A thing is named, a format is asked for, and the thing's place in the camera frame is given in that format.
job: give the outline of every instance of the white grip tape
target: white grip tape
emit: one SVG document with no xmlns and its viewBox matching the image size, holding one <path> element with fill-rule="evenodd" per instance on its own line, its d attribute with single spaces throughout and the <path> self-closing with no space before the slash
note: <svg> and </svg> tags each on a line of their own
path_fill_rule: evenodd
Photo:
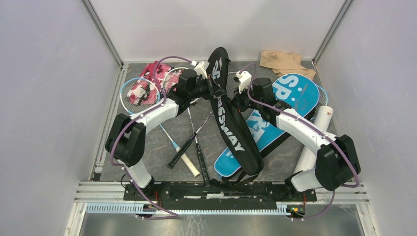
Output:
<svg viewBox="0 0 417 236">
<path fill-rule="evenodd" d="M 193 173 L 194 177 L 197 177 L 199 175 L 201 175 L 201 173 L 197 170 L 197 168 L 195 167 L 195 165 L 191 162 L 190 158 L 188 158 L 187 154 L 183 154 L 181 156 L 181 159 L 184 161 L 184 163 L 187 165 L 187 167 L 191 170 L 191 172 Z"/>
</svg>

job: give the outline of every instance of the gray mat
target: gray mat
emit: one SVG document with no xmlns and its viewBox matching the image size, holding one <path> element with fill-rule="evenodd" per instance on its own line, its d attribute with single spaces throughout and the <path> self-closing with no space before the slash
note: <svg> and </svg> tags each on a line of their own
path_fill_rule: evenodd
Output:
<svg viewBox="0 0 417 236">
<path fill-rule="evenodd" d="M 232 62 L 229 66 L 229 71 L 238 71 L 249 63 L 250 61 Z M 189 64 L 187 63 L 168 64 L 173 67 L 189 67 Z M 302 61 L 301 65 L 306 68 L 313 69 L 313 65 L 310 61 Z M 126 81 L 134 77 L 138 77 L 145 66 L 146 63 L 130 64 L 126 74 Z M 256 77 L 271 78 L 272 81 L 278 79 L 278 76 L 274 74 L 271 69 L 264 67 L 258 67 Z M 313 81 L 320 84 L 317 75 L 314 77 Z M 191 106 L 190 110 L 195 127 L 200 126 L 200 124 L 212 111 L 210 102 L 202 99 L 200 99 L 196 105 Z M 118 107 L 118 114 L 119 113 L 127 114 L 121 104 L 119 104 Z M 244 118 L 247 118 L 250 113 L 250 110 L 246 111 L 243 114 Z M 188 112 L 184 112 L 180 116 L 164 122 L 163 126 L 171 135 L 173 140 L 180 146 L 192 135 Z M 330 124 L 328 130 L 332 133 L 335 132 L 332 123 Z M 210 178 L 220 179 L 220 176 L 214 170 L 213 165 L 219 155 L 226 148 L 226 144 L 221 138 L 220 131 L 218 130 L 213 117 L 208 120 L 197 137 L 206 160 Z M 293 173 L 302 148 L 303 145 L 298 140 L 292 136 L 289 137 L 277 149 L 264 158 L 265 167 L 255 181 L 283 181 Z M 170 170 L 167 167 L 166 164 L 171 160 L 175 153 L 176 151 L 172 146 L 171 141 L 160 127 L 153 129 L 147 134 L 143 160 L 149 173 L 154 177 L 155 181 L 202 181 L 203 179 L 201 176 L 194 178 L 187 166 L 181 160 L 175 165 L 173 170 Z M 186 154 L 194 165 L 200 169 L 194 144 L 191 145 Z M 109 159 L 109 154 L 107 154 L 100 180 L 118 181 L 124 172 L 120 169 L 120 167 L 112 166 Z"/>
</svg>

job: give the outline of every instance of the white cylinder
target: white cylinder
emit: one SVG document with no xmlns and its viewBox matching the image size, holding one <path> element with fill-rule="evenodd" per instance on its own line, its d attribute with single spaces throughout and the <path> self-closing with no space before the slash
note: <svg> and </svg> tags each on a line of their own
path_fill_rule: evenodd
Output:
<svg viewBox="0 0 417 236">
<path fill-rule="evenodd" d="M 327 131 L 328 124 L 330 124 L 331 117 L 333 115 L 333 108 L 329 106 L 321 106 L 317 112 L 316 119 L 314 120 L 314 125 L 319 129 Z M 316 154 L 314 154 L 310 149 L 304 147 L 300 159 L 298 160 L 296 169 L 294 173 L 299 171 L 307 171 L 313 169 L 316 164 Z"/>
</svg>

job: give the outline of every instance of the tan fabric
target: tan fabric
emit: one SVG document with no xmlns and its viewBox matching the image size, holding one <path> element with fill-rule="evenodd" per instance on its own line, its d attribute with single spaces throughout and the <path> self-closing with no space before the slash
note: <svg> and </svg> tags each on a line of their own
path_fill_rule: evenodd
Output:
<svg viewBox="0 0 417 236">
<path fill-rule="evenodd" d="M 295 53 L 288 54 L 280 51 L 263 51 L 259 65 L 271 68 L 278 76 L 297 73 L 312 80 L 316 72 L 301 66 L 301 59 L 301 55 Z"/>
</svg>

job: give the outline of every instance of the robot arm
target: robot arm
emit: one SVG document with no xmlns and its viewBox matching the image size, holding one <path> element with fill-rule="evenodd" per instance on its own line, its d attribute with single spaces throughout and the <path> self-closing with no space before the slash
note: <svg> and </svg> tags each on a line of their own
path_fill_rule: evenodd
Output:
<svg viewBox="0 0 417 236">
<path fill-rule="evenodd" d="M 217 68 L 221 68 L 221 65 L 221 63 L 216 63 L 213 72 L 210 74 L 206 72 L 208 68 L 207 61 L 199 63 L 194 70 L 184 70 L 179 77 L 176 89 L 172 89 L 168 93 L 164 104 L 156 104 L 130 117 L 124 114 L 116 116 L 105 147 L 110 152 L 114 147 L 117 136 L 126 124 L 133 119 L 137 119 L 126 130 L 126 133 L 130 133 L 129 137 L 122 136 L 115 147 L 114 157 L 118 162 L 125 165 L 129 174 L 140 188 L 145 188 L 152 180 L 151 175 L 146 170 L 142 161 L 146 134 L 162 122 L 180 115 L 190 106 L 190 101 L 194 98 L 203 97 L 204 99 L 215 99 L 217 101 L 221 96 L 225 95 L 225 90 L 218 84 L 219 77 L 217 73 L 219 71 L 216 71 Z M 314 129 L 315 126 L 312 123 L 305 120 L 285 102 L 275 100 L 271 82 L 267 78 L 254 80 L 252 83 L 252 97 L 257 101 L 262 101 L 285 112 L 279 113 L 274 109 L 254 103 L 247 96 L 251 75 L 243 71 L 237 74 L 237 78 L 240 85 L 236 88 L 234 99 L 229 102 L 231 106 L 237 107 L 239 111 L 244 111 L 248 108 L 258 110 L 265 121 L 297 138 L 317 156 L 315 168 L 295 173 L 285 180 L 285 184 L 290 189 L 290 192 L 303 192 L 307 189 L 318 187 L 324 187 L 332 191 L 353 177 L 353 173 L 347 166 L 346 161 L 343 160 L 341 154 L 327 138 L 334 141 L 341 148 L 343 153 L 348 157 L 349 162 L 354 166 L 356 173 L 360 173 L 360 165 L 357 160 L 355 146 L 350 137 L 346 135 L 337 137 L 325 131 L 322 131 L 325 138 L 317 134 Z M 243 138 L 251 138 L 250 133 L 248 135 L 240 133 L 240 135 Z M 223 139 L 227 143 L 230 137 L 225 136 Z M 242 143 L 242 145 L 246 145 L 247 148 L 252 148 L 248 143 Z"/>
<path fill-rule="evenodd" d="M 251 80 L 251 75 L 243 71 L 237 73 L 237 78 L 240 81 L 240 86 L 235 90 L 234 103 L 236 105 L 243 104 L 243 106 L 240 105 L 241 108 L 258 110 L 264 120 L 288 132 L 316 154 L 317 159 L 314 160 L 316 163 L 315 168 L 297 172 L 285 180 L 291 192 L 303 192 L 307 189 L 319 187 L 333 191 L 354 177 L 346 161 L 328 139 L 341 148 L 356 173 L 360 173 L 355 145 L 349 136 L 337 137 L 334 134 L 321 130 L 298 114 L 290 105 L 282 101 L 275 101 L 270 85 L 271 82 L 267 78 L 254 80 L 251 93 L 255 100 L 263 101 L 268 105 L 279 108 L 283 113 L 254 103 L 247 96 L 248 81 Z M 319 135 L 316 132 L 317 130 L 321 131 L 323 135 Z"/>
</svg>

